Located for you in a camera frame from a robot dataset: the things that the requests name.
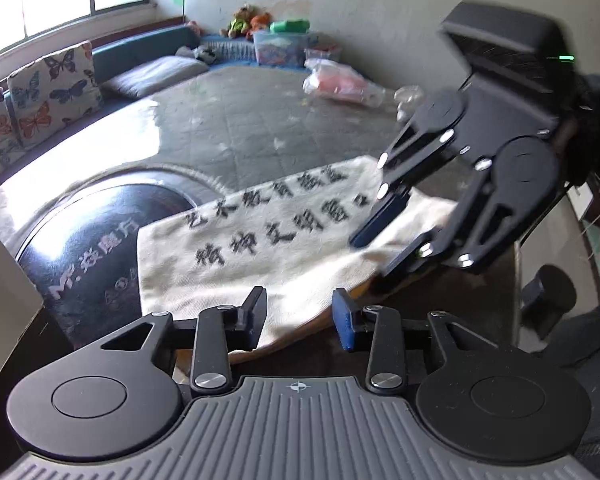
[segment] black handle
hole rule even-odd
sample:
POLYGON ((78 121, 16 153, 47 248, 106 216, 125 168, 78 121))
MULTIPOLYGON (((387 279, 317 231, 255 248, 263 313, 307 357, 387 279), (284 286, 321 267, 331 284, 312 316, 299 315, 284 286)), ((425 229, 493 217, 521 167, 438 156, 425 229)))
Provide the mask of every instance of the black handle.
POLYGON ((189 385, 199 395, 228 392, 232 386, 231 367, 224 335, 222 310, 235 309, 231 305, 206 308, 198 316, 196 338, 189 385))
POLYGON ((544 339, 577 299, 573 282, 562 269, 542 266, 522 289, 522 325, 544 339))

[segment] printed chinese characters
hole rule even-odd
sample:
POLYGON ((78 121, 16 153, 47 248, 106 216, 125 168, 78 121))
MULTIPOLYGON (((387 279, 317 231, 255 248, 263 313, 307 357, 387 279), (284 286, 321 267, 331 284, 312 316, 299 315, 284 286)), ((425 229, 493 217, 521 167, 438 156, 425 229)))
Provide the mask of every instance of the printed chinese characters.
POLYGON ((133 232, 138 232, 139 228, 140 226, 132 218, 127 218, 125 221, 118 224, 118 230, 125 235, 125 238, 133 232))
POLYGON ((87 273, 87 270, 94 267, 98 260, 102 259, 102 255, 98 251, 94 251, 93 247, 90 247, 88 251, 84 251, 84 254, 78 257, 80 262, 80 268, 83 273, 87 273))
POLYGON ((331 166, 327 166, 326 168, 322 168, 320 173, 327 177, 327 180, 333 184, 334 182, 338 182, 340 180, 346 180, 348 177, 344 173, 339 173, 334 170, 331 166))
POLYGON ((278 194, 280 198, 284 198, 285 196, 292 197, 294 194, 289 189, 289 186, 283 180, 278 182, 274 182, 271 184, 272 190, 278 194))
POLYGON ((204 249, 198 249, 196 251, 196 263, 198 265, 206 266, 206 264, 213 265, 218 263, 224 265, 224 258, 220 253, 221 247, 217 247, 211 243, 205 245, 204 249))
POLYGON ((340 201, 336 198, 327 200, 327 202, 322 204, 320 211, 325 213, 329 218, 331 218, 331 220, 336 222, 336 224, 339 224, 343 220, 349 219, 349 215, 340 205, 340 201))
POLYGON ((304 190, 311 191, 315 187, 323 186, 324 182, 318 177, 307 173, 306 171, 298 177, 298 184, 304 190))
POLYGON ((113 251, 113 249, 118 247, 124 241, 124 238, 137 232, 139 228, 140 226, 135 220, 127 218, 118 224, 115 231, 102 235, 98 241, 97 248, 91 246, 88 251, 84 251, 81 256, 78 256, 78 263, 82 273, 74 276, 76 271, 75 265, 69 264, 60 275, 58 285, 50 285, 48 287, 51 297, 54 298, 54 300, 61 300, 61 292, 64 292, 66 288, 72 288, 74 282, 79 282, 89 269, 96 266, 100 260, 103 260, 105 256, 113 251))
POLYGON ((236 209, 238 209, 237 205, 226 204, 223 198, 222 200, 218 200, 218 205, 216 205, 216 216, 227 218, 229 213, 234 212, 236 209))
POLYGON ((358 207, 364 207, 369 203, 369 199, 366 197, 366 195, 357 194, 353 199, 353 203, 358 207))
POLYGON ((302 214, 294 216, 294 224, 300 229, 307 229, 309 232, 312 232, 314 228, 324 231, 324 225, 320 223, 310 209, 305 209, 302 214))
POLYGON ((187 221, 187 224, 189 225, 189 229, 193 229, 194 227, 199 227, 199 226, 204 225, 207 222, 209 222, 209 220, 207 220, 205 217, 203 217, 197 211, 191 211, 191 212, 187 213, 185 215, 184 219, 187 221))
POLYGON ((296 237, 296 233, 280 233, 280 222, 267 222, 267 238, 271 245, 277 245, 279 242, 290 242, 296 237))
POLYGON ((103 253, 109 254, 114 247, 118 247, 121 243, 122 240, 112 231, 108 235, 104 235, 100 238, 98 247, 102 249, 103 253))
POLYGON ((256 251, 253 248, 257 245, 256 243, 256 235, 254 233, 243 233, 242 231, 238 231, 238 234, 234 236, 231 241, 231 248, 235 253, 240 253, 244 250, 248 250, 251 254, 255 254, 256 251))
POLYGON ((259 191, 245 191, 242 196, 242 203, 247 207, 256 207, 262 203, 269 203, 271 197, 264 197, 259 191))

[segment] stuffed toy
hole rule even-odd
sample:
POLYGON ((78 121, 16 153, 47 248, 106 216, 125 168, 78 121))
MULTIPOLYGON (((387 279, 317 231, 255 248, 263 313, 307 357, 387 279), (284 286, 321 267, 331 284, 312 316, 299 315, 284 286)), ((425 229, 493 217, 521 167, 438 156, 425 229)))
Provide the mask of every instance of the stuffed toy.
POLYGON ((228 36, 232 39, 246 35, 251 27, 250 21, 253 14, 253 7, 244 4, 240 10, 234 12, 234 18, 229 23, 229 27, 220 29, 220 34, 225 38, 228 36))
POLYGON ((257 30, 269 30, 269 23, 271 23, 271 15, 268 12, 256 14, 251 19, 251 30, 247 32, 247 40, 253 41, 253 33, 257 30))
POLYGON ((196 22, 194 22, 193 20, 190 22, 187 22, 187 27, 189 27, 190 30, 195 32, 199 38, 202 37, 202 29, 196 22))

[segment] gray ribbed plate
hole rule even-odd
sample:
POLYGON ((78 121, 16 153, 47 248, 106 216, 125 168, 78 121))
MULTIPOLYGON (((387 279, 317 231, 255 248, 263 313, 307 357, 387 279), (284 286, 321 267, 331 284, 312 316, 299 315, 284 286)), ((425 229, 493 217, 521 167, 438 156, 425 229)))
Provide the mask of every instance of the gray ribbed plate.
POLYGON ((535 466, 473 462, 440 446, 407 403, 353 378, 245 378, 194 402, 153 447, 98 464, 27 455, 13 480, 593 480, 572 457, 535 466))

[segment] white towel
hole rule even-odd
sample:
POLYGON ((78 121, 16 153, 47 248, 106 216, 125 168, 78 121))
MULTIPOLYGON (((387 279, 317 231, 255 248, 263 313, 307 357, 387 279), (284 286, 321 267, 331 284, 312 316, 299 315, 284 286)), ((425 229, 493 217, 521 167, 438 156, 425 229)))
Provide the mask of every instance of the white towel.
MULTIPOLYGON (((169 310, 174 319, 195 318, 208 307, 240 305, 261 285, 268 312, 258 349, 306 334, 313 321, 326 319, 334 288, 365 282, 454 208, 414 190, 407 209, 369 247, 352 250, 347 239, 367 218, 381 177, 376 161, 360 156, 141 228, 142 314, 169 310)), ((310 332, 324 323, 314 326, 310 332)))

